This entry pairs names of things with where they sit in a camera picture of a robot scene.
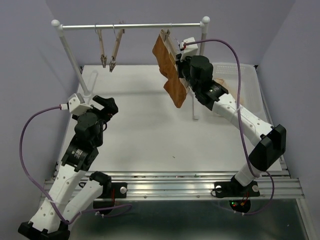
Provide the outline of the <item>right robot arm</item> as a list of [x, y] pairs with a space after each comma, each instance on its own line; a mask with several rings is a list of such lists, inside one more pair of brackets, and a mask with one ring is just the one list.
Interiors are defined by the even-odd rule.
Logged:
[[183, 57], [176, 55], [178, 76], [186, 80], [200, 104], [224, 117], [253, 145], [247, 163], [229, 181], [218, 182], [215, 196], [218, 198], [241, 197], [250, 190], [254, 180], [267, 172], [286, 150], [287, 131], [282, 125], [267, 123], [241, 104], [229, 91], [213, 79], [214, 67], [202, 55]]

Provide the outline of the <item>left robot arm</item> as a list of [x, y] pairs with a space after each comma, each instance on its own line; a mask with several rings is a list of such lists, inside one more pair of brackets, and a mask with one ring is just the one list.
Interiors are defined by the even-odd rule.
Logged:
[[108, 121], [119, 111], [112, 97], [95, 95], [92, 100], [102, 108], [85, 103], [81, 94], [74, 93], [67, 103], [44, 110], [67, 110], [76, 120], [74, 136], [61, 159], [49, 191], [45, 191], [29, 174], [25, 163], [20, 162], [25, 175], [45, 196], [34, 216], [18, 228], [18, 233], [29, 240], [69, 239], [69, 226], [86, 212], [89, 204], [95, 198], [106, 197], [111, 193], [111, 177], [96, 171], [90, 175], [89, 182], [82, 190], [72, 197], [76, 186], [99, 154], [98, 148], [103, 145]]

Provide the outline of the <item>brown underwear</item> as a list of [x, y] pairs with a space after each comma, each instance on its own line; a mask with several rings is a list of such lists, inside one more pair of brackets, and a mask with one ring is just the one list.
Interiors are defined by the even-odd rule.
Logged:
[[152, 53], [157, 60], [159, 72], [167, 79], [163, 85], [164, 90], [169, 94], [175, 107], [181, 108], [186, 99], [187, 90], [178, 77], [175, 58], [160, 34], [153, 46]]

